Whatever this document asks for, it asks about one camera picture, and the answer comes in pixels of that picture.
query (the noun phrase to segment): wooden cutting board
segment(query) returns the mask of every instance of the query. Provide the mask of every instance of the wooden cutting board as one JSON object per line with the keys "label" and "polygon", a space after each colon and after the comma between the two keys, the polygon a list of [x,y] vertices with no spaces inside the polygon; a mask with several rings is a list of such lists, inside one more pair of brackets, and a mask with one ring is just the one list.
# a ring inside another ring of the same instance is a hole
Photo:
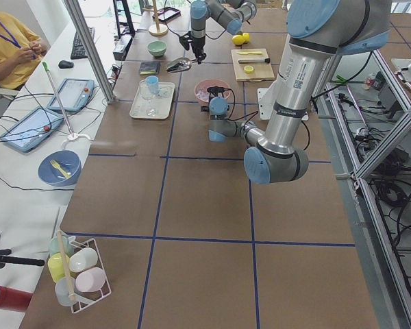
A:
{"label": "wooden cutting board", "polygon": [[[262,55],[241,55],[238,52],[241,51],[261,51]],[[271,64],[239,64],[238,60],[248,60],[252,58],[269,58],[268,53],[265,48],[255,48],[255,49],[232,49],[232,60],[234,67],[234,75],[236,76],[236,81],[264,81],[264,80],[275,80],[273,67]],[[245,73],[244,66],[251,65],[254,68],[253,73]]]}

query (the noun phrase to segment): lemon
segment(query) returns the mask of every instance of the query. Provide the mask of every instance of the lemon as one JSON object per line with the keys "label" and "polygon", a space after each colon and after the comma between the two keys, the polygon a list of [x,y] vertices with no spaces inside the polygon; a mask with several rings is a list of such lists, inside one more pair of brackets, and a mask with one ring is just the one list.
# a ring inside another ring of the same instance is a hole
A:
{"label": "lemon", "polygon": [[244,38],[244,43],[249,42],[249,33],[242,33],[242,37]]}
{"label": "lemon", "polygon": [[244,44],[245,39],[244,39],[243,36],[241,36],[240,34],[238,34],[238,35],[233,36],[232,41],[233,41],[233,43],[234,43],[236,46],[241,46],[241,45]]}
{"label": "lemon", "polygon": [[245,65],[244,66],[244,72],[248,73],[248,74],[253,73],[254,72],[254,67],[252,67],[251,65]]}

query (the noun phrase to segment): knife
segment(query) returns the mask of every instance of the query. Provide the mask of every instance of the knife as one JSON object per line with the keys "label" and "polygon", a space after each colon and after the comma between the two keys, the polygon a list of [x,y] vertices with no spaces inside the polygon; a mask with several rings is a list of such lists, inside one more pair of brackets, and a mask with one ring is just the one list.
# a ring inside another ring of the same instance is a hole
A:
{"label": "knife", "polygon": [[269,64],[271,62],[270,58],[246,58],[238,59],[239,64]]}

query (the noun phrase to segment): green bowl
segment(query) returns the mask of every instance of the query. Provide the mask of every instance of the green bowl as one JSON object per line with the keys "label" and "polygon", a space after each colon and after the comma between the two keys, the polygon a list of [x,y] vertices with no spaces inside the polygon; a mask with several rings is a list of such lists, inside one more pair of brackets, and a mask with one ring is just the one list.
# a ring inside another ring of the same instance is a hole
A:
{"label": "green bowl", "polygon": [[154,57],[163,56],[166,52],[166,43],[163,41],[153,41],[148,44],[148,51]]}

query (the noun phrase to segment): hand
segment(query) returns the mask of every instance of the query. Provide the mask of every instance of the hand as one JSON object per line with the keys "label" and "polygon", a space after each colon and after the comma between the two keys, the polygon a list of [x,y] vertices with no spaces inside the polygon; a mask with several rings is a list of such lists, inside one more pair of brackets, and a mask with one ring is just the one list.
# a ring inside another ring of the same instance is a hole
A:
{"label": "hand", "polygon": [[42,53],[42,46],[37,40],[36,41],[30,41],[29,42],[29,47],[37,55],[40,55]]}
{"label": "hand", "polygon": [[20,48],[12,57],[16,64],[22,64],[34,60],[37,55],[30,48]]}

